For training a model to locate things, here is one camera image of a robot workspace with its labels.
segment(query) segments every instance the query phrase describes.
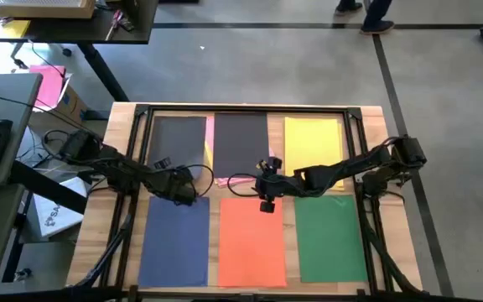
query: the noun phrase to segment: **black desk leg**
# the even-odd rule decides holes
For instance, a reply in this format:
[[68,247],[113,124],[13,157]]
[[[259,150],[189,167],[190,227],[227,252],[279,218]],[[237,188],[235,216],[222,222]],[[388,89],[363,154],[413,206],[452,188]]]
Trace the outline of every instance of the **black desk leg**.
[[85,59],[89,62],[91,68],[100,78],[100,81],[115,98],[115,102],[129,102],[130,100],[127,98],[126,93],[124,93],[121,85],[118,84],[117,79],[109,70],[109,67],[104,59],[102,59],[98,50],[92,44],[79,43],[78,47],[81,49],[83,55],[85,55]]
[[85,213],[87,198],[60,185],[27,165],[14,161],[10,172],[10,182],[22,184],[27,190],[52,200],[54,203],[80,214]]

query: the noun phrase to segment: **wooden table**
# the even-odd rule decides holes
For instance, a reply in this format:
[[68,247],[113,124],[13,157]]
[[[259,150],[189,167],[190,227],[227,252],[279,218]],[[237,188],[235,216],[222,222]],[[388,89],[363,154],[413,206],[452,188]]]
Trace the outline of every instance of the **wooden table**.
[[[127,149],[127,141],[129,138],[130,128],[132,125],[132,117],[136,103],[114,103],[112,113],[107,124],[106,136],[104,143],[109,144],[124,153]],[[380,144],[387,138],[387,129],[382,114],[381,107],[361,107],[363,122],[365,125],[366,141],[368,148],[372,148]],[[154,116],[210,116],[213,112],[154,112]],[[284,117],[321,117],[335,118],[340,124],[343,120],[339,115],[333,114],[277,114],[268,113],[268,136],[269,143],[277,157],[284,159]],[[138,138],[143,135],[144,119],[139,125]],[[356,137],[355,125],[352,129]],[[136,142],[134,159],[137,159],[140,142]],[[200,177],[196,183],[197,190],[203,190],[210,182],[210,176],[206,173]],[[238,185],[236,190],[247,192],[252,184]],[[327,194],[348,194],[353,195],[353,182],[351,178],[345,180],[345,191],[329,191]],[[140,291],[163,291],[163,292],[180,292],[180,293],[274,293],[274,294],[356,294],[357,289],[365,289],[368,291],[368,283],[362,282],[338,282],[338,283],[302,283],[299,275],[299,255],[298,241],[295,228],[295,213],[293,208],[293,197],[283,197],[283,236],[286,252],[286,274],[287,288],[283,289],[223,289],[217,286],[218,278],[218,250],[219,250],[219,215],[220,200],[226,197],[235,197],[228,189],[219,189],[216,185],[212,187],[207,196],[210,197],[210,251],[208,264],[208,287],[201,288],[139,288]],[[132,242],[127,261],[126,276],[124,279],[124,288],[128,289],[131,285],[138,283],[139,264],[141,261],[141,250],[143,246],[143,238],[145,232],[145,223],[148,213],[148,200],[150,194],[141,186],[139,193],[139,201],[137,215],[132,233]],[[70,266],[67,283],[75,284],[86,276],[86,273],[92,268],[106,247],[106,240],[111,223],[111,217],[115,206],[116,194],[110,191],[101,190],[95,192],[89,199],[85,217],[81,225],[80,235],[75,247],[74,257]],[[382,224],[387,241],[387,250],[397,263],[398,267],[408,277],[413,285],[422,288],[420,276],[418,273],[417,260],[413,250],[413,243],[408,227],[408,219],[406,217],[403,202],[392,195],[386,195],[381,199],[380,212],[382,215]],[[113,258],[112,270],[110,273],[109,284],[114,284],[115,275],[117,273],[118,256]],[[381,272],[381,262],[377,253],[372,249],[374,264],[377,271],[378,287],[383,287],[383,277]]]

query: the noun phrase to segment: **person's leg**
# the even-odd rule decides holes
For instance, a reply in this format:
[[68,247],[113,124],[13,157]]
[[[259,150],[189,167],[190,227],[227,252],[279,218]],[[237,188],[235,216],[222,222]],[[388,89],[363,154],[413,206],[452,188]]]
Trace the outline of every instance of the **person's leg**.
[[349,13],[356,13],[362,8],[361,3],[356,3],[356,0],[340,0],[336,7],[335,15],[343,16]]
[[391,2],[392,0],[374,0],[370,4],[361,28],[363,34],[381,34],[392,29],[394,22],[382,21],[391,6]]

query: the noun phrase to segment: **gray floor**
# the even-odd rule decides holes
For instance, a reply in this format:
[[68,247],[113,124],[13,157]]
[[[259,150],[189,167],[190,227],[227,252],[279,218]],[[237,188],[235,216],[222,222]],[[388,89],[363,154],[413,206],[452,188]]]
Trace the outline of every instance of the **gray floor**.
[[[336,0],[201,0],[161,6],[162,23],[360,23],[332,18]],[[483,23],[483,0],[395,0],[398,23]],[[382,37],[454,292],[483,299],[483,43],[476,30],[394,30]],[[112,98],[80,51],[43,53],[74,75],[94,109]],[[130,99],[382,106],[397,133],[371,38],[354,29],[155,29],[149,45],[98,45]],[[27,47],[24,56],[28,56]],[[426,290],[439,286],[415,197],[408,219]],[[65,273],[57,267],[54,273]]]

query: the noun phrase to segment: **black cable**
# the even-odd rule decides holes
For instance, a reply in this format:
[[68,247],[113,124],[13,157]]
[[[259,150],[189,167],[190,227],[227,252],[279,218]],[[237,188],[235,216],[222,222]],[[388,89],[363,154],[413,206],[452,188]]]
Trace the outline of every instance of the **black cable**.
[[65,119],[63,119],[62,117],[60,117],[60,116],[56,116],[54,113],[49,112],[49,111],[47,111],[47,110],[44,110],[43,108],[37,107],[37,106],[35,106],[35,105],[29,105],[29,104],[26,104],[26,103],[18,102],[18,101],[11,100],[11,99],[8,99],[8,98],[6,98],[6,97],[1,97],[1,96],[0,96],[0,100],[2,100],[2,101],[6,101],[6,102],[15,103],[15,104],[20,104],[20,105],[23,105],[23,106],[26,106],[26,107],[29,107],[29,108],[37,108],[37,109],[39,109],[40,111],[45,112],[45,113],[48,113],[50,116],[52,116],[52,117],[56,117],[56,118],[58,118],[59,120],[61,120],[62,122],[65,122],[66,124],[68,124],[68,125],[70,125],[70,126],[72,126],[72,127],[74,127],[74,128],[77,128],[77,129],[82,129],[82,130],[86,130],[86,131],[88,131],[89,133],[94,133],[94,131],[90,130],[89,128],[87,128],[87,127],[85,127],[85,126],[81,126],[80,124],[78,124],[78,123],[76,123],[76,122],[74,122],[74,121],[72,121],[72,120],[70,120],[70,119],[69,119],[69,120],[65,120]]
[[228,178],[228,180],[226,181],[226,187],[228,188],[228,190],[230,192],[232,192],[232,194],[236,195],[236,196],[240,196],[240,197],[257,197],[258,194],[240,194],[240,193],[237,193],[235,192],[232,187],[231,187],[231,179],[233,178],[236,178],[237,176],[249,176],[249,177],[252,177],[254,178],[255,180],[258,179],[258,176],[256,175],[253,175],[253,174],[248,174],[248,173],[236,173],[236,174],[233,174],[231,177]]
[[107,177],[102,178],[101,180],[98,180],[97,183],[92,185],[92,187],[87,191],[87,198],[91,195],[92,192],[95,192],[97,190],[104,190],[104,189],[109,189],[109,187],[104,187],[104,188],[96,188],[99,184],[101,184],[104,180],[106,180]]
[[[390,137],[390,138],[385,139],[382,143],[380,143],[379,145],[377,145],[376,147],[374,147],[372,150],[369,151],[369,153],[367,154],[365,160],[368,160],[368,159],[372,158],[375,154],[377,154],[377,152],[381,148],[385,148],[385,147],[389,146],[390,144],[392,144],[397,139],[399,139],[399,137]],[[290,187],[292,187],[294,190],[296,190],[299,193],[299,196],[302,196],[302,197],[320,197],[323,194],[325,194],[325,192],[332,185],[334,185],[336,183],[336,181],[337,181],[336,176],[344,169],[344,167],[345,167],[344,165],[341,165],[335,171],[335,173],[332,176],[329,177],[329,181],[327,182],[327,185],[325,185],[325,187],[322,188],[321,190],[308,190],[308,191],[307,190],[303,190],[302,188],[299,188],[297,185],[292,184],[289,181],[287,181],[285,179],[285,176],[279,175],[279,174],[273,174],[273,175],[270,175],[268,178],[264,179],[262,176],[256,176],[256,175],[253,175],[253,174],[236,173],[236,174],[232,175],[231,177],[229,177],[228,181],[226,182],[226,186],[232,192],[232,194],[234,194],[236,196],[240,196],[240,197],[256,197],[256,196],[258,196],[258,194],[256,194],[256,195],[238,194],[238,193],[236,193],[231,188],[231,185],[230,185],[231,179],[234,178],[234,177],[236,177],[237,175],[250,176],[250,177],[254,178],[255,180],[261,180],[261,181],[264,181],[264,182],[269,183],[269,184],[280,184],[280,183],[284,183],[286,185],[289,185]]]
[[53,139],[58,139],[58,138],[48,138],[48,135],[50,135],[51,133],[63,133],[64,135],[66,135],[66,137],[70,136],[70,133],[68,133],[66,131],[59,130],[59,129],[52,129],[52,130],[49,130],[48,132],[44,133],[43,139],[46,139],[48,142],[53,140]]
[[38,144],[38,145],[34,145],[33,147],[31,147],[31,148],[27,149],[25,152],[23,152],[23,154],[22,154],[22,155],[17,156],[17,157],[16,157],[16,159],[17,159],[17,160],[22,160],[22,158],[23,158],[25,155],[29,154],[29,152],[33,151],[33,150],[34,150],[35,148],[37,148],[38,146],[40,146],[40,144]]
[[185,166],[184,168],[189,169],[191,167],[202,167],[202,168],[206,168],[206,169],[208,169],[208,171],[210,171],[211,180],[210,180],[210,184],[208,185],[208,188],[206,188],[206,190],[203,193],[200,193],[200,194],[197,195],[197,197],[202,197],[206,193],[208,193],[208,191],[211,189],[211,186],[214,184],[214,171],[205,164],[190,164],[190,165]]
[[29,41],[29,42],[31,42],[31,50],[33,51],[33,53],[34,53],[35,55],[37,55],[37,56],[38,56],[40,59],[42,59],[42,61],[44,61],[44,62],[45,62],[47,65],[50,65],[50,66],[51,66],[51,67],[53,67],[55,70],[57,70],[57,73],[59,73],[59,74],[60,74],[60,77],[62,77],[62,78],[64,79],[64,78],[65,78],[65,75],[64,75],[62,72],[60,72],[60,71],[57,69],[57,67],[55,67],[55,66],[51,65],[51,64],[50,64],[50,63],[49,63],[49,62],[48,62],[48,61],[47,61],[45,58],[43,58],[42,56],[40,56],[39,54],[37,54],[37,52],[36,52],[36,51],[34,51],[34,43],[33,43],[33,41]]
[[33,135],[33,131],[31,130],[31,127],[28,126],[28,129],[29,129],[29,133],[31,134],[31,140],[33,140],[33,153],[34,151],[36,150],[36,142],[34,141],[34,135]]
[[44,138],[41,139],[41,143],[42,143],[42,147],[44,148],[44,150],[46,150],[46,152],[48,153],[49,156],[51,156],[54,159],[61,160],[56,154],[51,152],[51,150],[48,148],[48,145],[46,144],[47,142]]
[[79,123],[77,123],[77,122],[74,122],[72,119],[70,119],[69,117],[67,117],[67,116],[66,116],[64,113],[62,113],[62,112],[58,112],[58,111],[57,111],[57,110],[55,110],[53,107],[51,107],[50,105],[46,104],[45,102],[42,102],[42,101],[41,101],[41,100],[39,100],[39,99],[37,99],[37,101],[39,101],[39,102],[43,103],[43,104],[44,104],[45,106],[47,106],[48,108],[52,108],[52,110],[53,110],[54,112],[59,113],[61,116],[59,116],[59,117],[57,117],[57,118],[59,118],[60,120],[62,120],[62,117],[64,117],[64,118],[66,118],[68,121],[73,122],[74,124],[69,124],[68,122],[66,122],[67,124],[71,125],[72,127],[74,127],[74,128],[78,128],[78,129],[82,129],[82,130],[86,130],[86,131],[88,131],[88,132],[90,132],[90,133],[94,133],[94,131],[90,130],[89,128],[87,128],[87,127],[85,127],[85,126],[83,126],[83,125],[80,125],[80,124],[79,124]]
[[392,191],[385,191],[384,193],[389,194],[389,195],[395,195],[395,196],[399,197],[400,199],[402,199],[403,202],[406,201],[405,198],[403,198],[403,195],[401,195],[401,194],[398,194],[398,193],[395,193],[395,192],[392,192]]

